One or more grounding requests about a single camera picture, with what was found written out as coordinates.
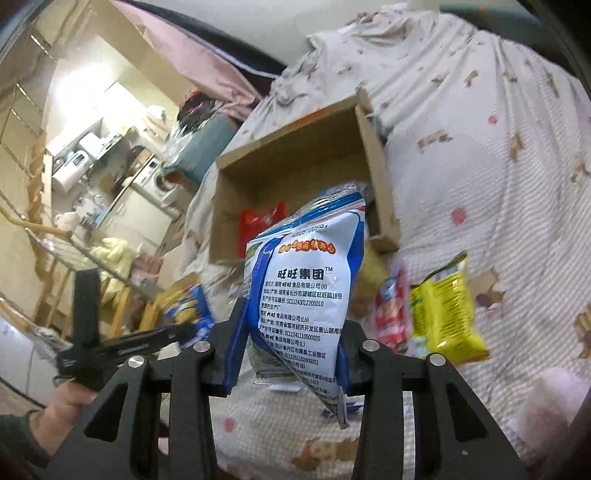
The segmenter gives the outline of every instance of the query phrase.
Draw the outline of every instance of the red and white snack package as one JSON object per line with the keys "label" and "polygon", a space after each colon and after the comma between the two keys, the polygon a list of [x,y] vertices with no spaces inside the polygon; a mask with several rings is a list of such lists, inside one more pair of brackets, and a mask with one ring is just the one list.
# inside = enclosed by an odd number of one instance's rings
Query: red and white snack package
{"label": "red and white snack package", "polygon": [[375,298],[376,340],[394,353],[413,354],[413,320],[408,309],[410,285],[404,263],[395,257],[390,276]]}

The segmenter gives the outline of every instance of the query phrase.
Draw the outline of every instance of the metal bolt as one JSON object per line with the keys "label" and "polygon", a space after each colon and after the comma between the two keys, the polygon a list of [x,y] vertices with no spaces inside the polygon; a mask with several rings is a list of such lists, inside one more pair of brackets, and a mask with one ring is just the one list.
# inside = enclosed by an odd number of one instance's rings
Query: metal bolt
{"label": "metal bolt", "polygon": [[436,367],[442,367],[445,365],[445,357],[440,353],[434,353],[429,357],[429,361]]}
{"label": "metal bolt", "polygon": [[366,340],[363,342],[363,350],[367,350],[368,352],[375,352],[379,349],[379,343],[375,340]]}
{"label": "metal bolt", "polygon": [[199,353],[207,352],[211,347],[211,344],[205,340],[201,340],[200,342],[195,342],[193,344],[193,350]]}
{"label": "metal bolt", "polygon": [[127,364],[131,368],[141,367],[144,364],[144,362],[145,362],[145,358],[141,355],[133,356],[129,360],[127,360]]}

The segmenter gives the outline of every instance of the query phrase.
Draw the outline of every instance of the bed sheet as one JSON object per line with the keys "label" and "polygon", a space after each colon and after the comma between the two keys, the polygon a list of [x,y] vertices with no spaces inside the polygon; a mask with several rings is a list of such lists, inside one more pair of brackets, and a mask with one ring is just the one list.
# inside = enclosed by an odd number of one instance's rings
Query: bed sheet
{"label": "bed sheet", "polygon": [[[535,460],[507,427],[533,380],[550,367],[591,377],[574,328],[591,286],[591,105],[580,82],[458,17],[401,5],[309,41],[311,52],[274,82],[227,150],[360,86],[369,92],[388,139],[411,281],[460,251],[469,254],[472,276],[494,268],[499,277],[502,309],[478,308],[475,318],[491,358],[460,372],[523,460]],[[191,203],[177,274],[199,272],[213,314],[225,319],[242,272],[208,262],[216,178],[214,165]],[[271,392],[253,378],[245,360],[232,395],[212,399],[220,465],[260,480],[350,477],[359,419],[340,431],[307,390]],[[412,422],[410,408],[409,478]]]}

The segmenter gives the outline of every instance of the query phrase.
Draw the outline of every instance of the pink fabric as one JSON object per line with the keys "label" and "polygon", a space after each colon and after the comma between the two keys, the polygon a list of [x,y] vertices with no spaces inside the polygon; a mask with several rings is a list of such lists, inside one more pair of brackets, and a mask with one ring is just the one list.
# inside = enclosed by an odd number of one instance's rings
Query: pink fabric
{"label": "pink fabric", "polygon": [[261,100],[261,96],[234,65],[155,15],[123,2],[113,3],[139,29],[152,48],[180,74],[203,93],[226,102],[221,112],[246,120],[252,112],[250,106],[255,100]]}

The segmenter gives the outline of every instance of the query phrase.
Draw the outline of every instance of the cardboard box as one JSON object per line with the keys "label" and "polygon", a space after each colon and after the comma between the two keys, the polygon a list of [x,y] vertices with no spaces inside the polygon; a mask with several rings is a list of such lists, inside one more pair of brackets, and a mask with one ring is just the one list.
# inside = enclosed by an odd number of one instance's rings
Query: cardboard box
{"label": "cardboard box", "polygon": [[366,213],[371,245],[380,253],[396,250],[400,227],[382,145],[366,118],[370,111],[360,90],[218,157],[210,261],[241,261],[242,210],[263,214],[286,200],[292,214],[321,190],[352,180],[370,181],[374,188],[375,202]]}

